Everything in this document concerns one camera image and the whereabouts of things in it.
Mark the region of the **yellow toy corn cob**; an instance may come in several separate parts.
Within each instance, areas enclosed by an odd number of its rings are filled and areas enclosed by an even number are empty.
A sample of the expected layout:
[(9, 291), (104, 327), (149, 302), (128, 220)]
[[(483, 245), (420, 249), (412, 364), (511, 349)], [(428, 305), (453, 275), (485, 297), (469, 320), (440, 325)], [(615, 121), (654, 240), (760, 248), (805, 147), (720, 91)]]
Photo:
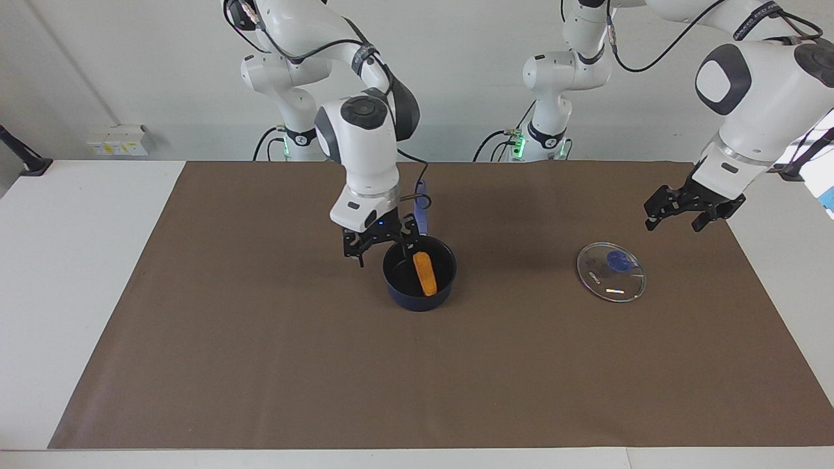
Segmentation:
[(412, 256), (412, 261), (423, 295), (426, 297), (435, 296), (439, 288), (434, 264), (429, 253), (425, 251), (415, 252)]

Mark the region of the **glass lid with purple knob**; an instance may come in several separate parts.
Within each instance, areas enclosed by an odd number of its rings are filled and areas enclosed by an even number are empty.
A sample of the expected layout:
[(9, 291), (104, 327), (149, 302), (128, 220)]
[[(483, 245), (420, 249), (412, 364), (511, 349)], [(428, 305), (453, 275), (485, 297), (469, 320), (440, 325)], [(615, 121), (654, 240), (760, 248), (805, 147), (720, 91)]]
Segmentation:
[(628, 303), (646, 291), (646, 271), (637, 256), (610, 242), (583, 247), (576, 255), (576, 272), (584, 288), (602, 300)]

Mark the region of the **black clamp stand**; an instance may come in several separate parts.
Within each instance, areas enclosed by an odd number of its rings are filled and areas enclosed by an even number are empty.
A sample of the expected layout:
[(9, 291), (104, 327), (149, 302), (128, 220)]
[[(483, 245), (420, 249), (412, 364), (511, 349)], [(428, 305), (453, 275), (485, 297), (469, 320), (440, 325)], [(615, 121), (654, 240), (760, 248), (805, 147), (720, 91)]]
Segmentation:
[(801, 177), (801, 170), (805, 164), (810, 163), (820, 152), (834, 145), (834, 127), (828, 128), (819, 139), (807, 145), (810, 135), (811, 131), (809, 130), (801, 137), (799, 143), (796, 143), (796, 147), (788, 163), (775, 164), (770, 172), (777, 173), (784, 181), (803, 182), (804, 178)]
[(2, 124), (0, 124), (0, 141), (23, 163), (23, 170), (19, 173), (21, 177), (42, 176), (54, 162), (53, 158), (42, 157), (29, 145), (11, 134)]

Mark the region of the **brown table mat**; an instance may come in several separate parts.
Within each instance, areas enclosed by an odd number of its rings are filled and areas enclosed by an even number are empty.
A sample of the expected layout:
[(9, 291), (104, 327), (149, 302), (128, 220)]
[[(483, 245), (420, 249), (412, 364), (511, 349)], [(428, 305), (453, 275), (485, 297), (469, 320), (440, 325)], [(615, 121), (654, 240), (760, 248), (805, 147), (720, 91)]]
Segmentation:
[[(671, 162), (440, 163), (450, 299), (343, 257), (333, 163), (190, 162), (50, 440), (99, 448), (834, 446), (834, 407), (725, 223), (644, 228)], [(576, 255), (637, 256), (643, 296)]]

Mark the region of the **white wall socket box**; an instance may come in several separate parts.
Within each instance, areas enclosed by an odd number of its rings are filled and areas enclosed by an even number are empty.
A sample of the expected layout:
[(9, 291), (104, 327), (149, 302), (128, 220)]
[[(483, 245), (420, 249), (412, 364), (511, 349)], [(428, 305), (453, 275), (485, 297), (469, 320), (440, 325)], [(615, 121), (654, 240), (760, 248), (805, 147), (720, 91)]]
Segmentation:
[(85, 145), (96, 156), (148, 157), (152, 148), (150, 134), (142, 124), (91, 126)]

